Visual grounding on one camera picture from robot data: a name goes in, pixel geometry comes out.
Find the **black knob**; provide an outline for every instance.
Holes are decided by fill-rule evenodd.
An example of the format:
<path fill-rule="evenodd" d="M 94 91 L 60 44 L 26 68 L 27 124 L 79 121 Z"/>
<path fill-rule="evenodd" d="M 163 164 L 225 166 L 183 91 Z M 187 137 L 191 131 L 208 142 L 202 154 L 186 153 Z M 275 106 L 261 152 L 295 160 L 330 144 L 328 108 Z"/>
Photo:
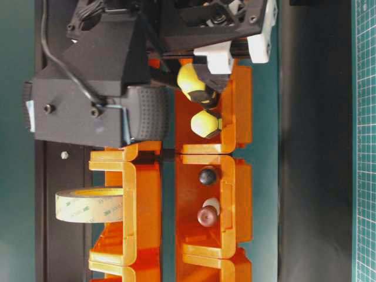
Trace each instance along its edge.
<path fill-rule="evenodd" d="M 217 173 L 215 172 L 214 169 L 203 169 L 200 172 L 200 182 L 203 185 L 212 185 L 217 181 Z"/>

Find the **wire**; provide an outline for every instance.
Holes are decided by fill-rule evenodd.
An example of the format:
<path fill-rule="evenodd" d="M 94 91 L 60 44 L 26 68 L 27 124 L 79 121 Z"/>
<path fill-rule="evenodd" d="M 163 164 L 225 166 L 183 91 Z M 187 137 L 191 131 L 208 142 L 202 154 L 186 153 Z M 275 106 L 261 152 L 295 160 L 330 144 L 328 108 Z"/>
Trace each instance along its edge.
<path fill-rule="evenodd" d="M 98 93 L 96 93 L 87 83 L 79 78 L 71 69 L 69 69 L 68 65 L 63 62 L 62 60 L 55 57 L 51 54 L 51 51 L 48 46 L 47 41 L 47 32 L 48 32 L 48 0 L 43 0 L 43 14 L 42 14 L 42 27 L 41 27 L 41 42 L 42 42 L 42 49 L 47 58 L 52 61 L 59 69 L 71 80 L 73 81 L 80 91 L 94 104 L 98 106 L 106 105 L 105 98 Z"/>
<path fill-rule="evenodd" d="M 77 11 L 76 15 L 80 21 L 84 21 L 88 18 L 91 18 L 92 16 L 102 13 L 104 8 L 105 6 L 103 4 L 103 0 L 95 0 L 88 6 Z"/>

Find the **orange storage bin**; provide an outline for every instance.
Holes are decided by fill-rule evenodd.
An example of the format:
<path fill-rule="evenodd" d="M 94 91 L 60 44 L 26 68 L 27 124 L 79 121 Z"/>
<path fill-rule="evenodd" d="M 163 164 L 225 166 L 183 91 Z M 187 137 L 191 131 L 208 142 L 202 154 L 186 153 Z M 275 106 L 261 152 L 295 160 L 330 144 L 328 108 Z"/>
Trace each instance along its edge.
<path fill-rule="evenodd" d="M 89 264 L 91 270 L 105 273 L 104 279 L 92 282 L 160 282 L 159 256 L 144 254 L 132 266 L 114 266 L 106 263 Z"/>
<path fill-rule="evenodd" d="M 137 161 L 131 146 L 92 152 L 90 170 L 106 172 L 106 186 L 122 186 L 123 222 L 108 223 L 90 251 L 89 263 L 131 266 L 142 254 L 159 253 L 161 240 L 161 179 L 157 162 Z"/>
<path fill-rule="evenodd" d="M 190 127 L 191 118 L 202 107 L 190 102 L 182 92 L 175 94 L 175 142 L 182 154 L 229 154 L 237 147 L 252 142 L 252 81 L 251 68 L 234 63 L 229 84 L 221 94 L 215 112 L 221 113 L 221 134 L 205 139 L 196 135 Z"/>
<path fill-rule="evenodd" d="M 96 155 L 97 160 L 113 160 L 114 158 L 119 158 L 119 153 L 123 155 L 123 160 L 127 162 L 131 162 L 138 157 L 141 157 L 145 153 L 153 153 L 156 156 L 160 155 L 160 151 L 162 149 L 162 142 L 161 141 L 146 141 L 141 143 L 136 143 L 130 146 L 126 146 L 122 149 L 113 149 L 113 148 L 106 148 L 106 151 L 111 151 L 114 153 L 101 153 Z"/>
<path fill-rule="evenodd" d="M 204 186 L 199 173 L 206 166 L 220 173 L 220 180 Z M 176 240 L 183 254 L 229 259 L 237 244 L 252 239 L 251 166 L 228 155 L 176 157 Z M 197 212 L 212 197 L 220 202 L 213 227 L 203 227 Z"/>
<path fill-rule="evenodd" d="M 252 265 L 243 249 L 237 249 L 230 260 L 177 256 L 177 282 L 251 282 Z"/>

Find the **teal surface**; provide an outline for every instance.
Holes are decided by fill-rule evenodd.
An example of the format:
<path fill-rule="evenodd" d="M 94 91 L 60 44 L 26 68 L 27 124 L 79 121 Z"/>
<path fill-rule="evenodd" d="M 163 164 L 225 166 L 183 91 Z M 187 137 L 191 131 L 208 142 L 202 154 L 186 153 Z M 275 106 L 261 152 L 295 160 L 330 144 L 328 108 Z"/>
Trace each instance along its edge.
<path fill-rule="evenodd" d="M 162 282 L 176 281 L 175 162 L 164 162 L 162 179 Z"/>
<path fill-rule="evenodd" d="M 376 281 L 376 1 L 356 0 L 356 271 Z"/>
<path fill-rule="evenodd" d="M 34 142 L 24 128 L 22 84 L 33 75 L 34 1 L 0 8 L 0 281 L 35 281 Z"/>
<path fill-rule="evenodd" d="M 278 27 L 269 63 L 253 68 L 253 143 L 234 157 L 252 165 L 253 240 L 242 244 L 252 262 L 253 281 L 277 281 L 278 270 Z"/>
<path fill-rule="evenodd" d="M 355 2 L 356 0 L 352 0 L 351 3 L 351 9 L 352 9 L 352 18 L 351 18 L 351 24 L 352 24 L 352 65 L 353 65 L 353 72 L 352 72 L 352 112 L 353 114 L 353 122 L 352 122 L 352 159 L 353 159 L 353 177 L 352 177 L 352 206 L 353 206 L 353 213 L 352 213 L 352 282 L 357 282 L 357 162 L 355 161 L 357 159 L 357 135 L 355 132 L 357 132 L 357 28 L 356 28 L 356 8 L 355 8 Z"/>

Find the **double-sided tape roll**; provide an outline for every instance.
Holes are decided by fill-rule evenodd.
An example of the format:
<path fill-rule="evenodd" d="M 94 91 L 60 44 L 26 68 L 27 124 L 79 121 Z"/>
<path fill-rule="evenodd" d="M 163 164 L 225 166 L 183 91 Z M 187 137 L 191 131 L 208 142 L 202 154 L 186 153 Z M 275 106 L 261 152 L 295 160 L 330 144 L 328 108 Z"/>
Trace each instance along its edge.
<path fill-rule="evenodd" d="M 122 188 L 90 188 L 56 193 L 56 218 L 77 223 L 123 220 Z"/>

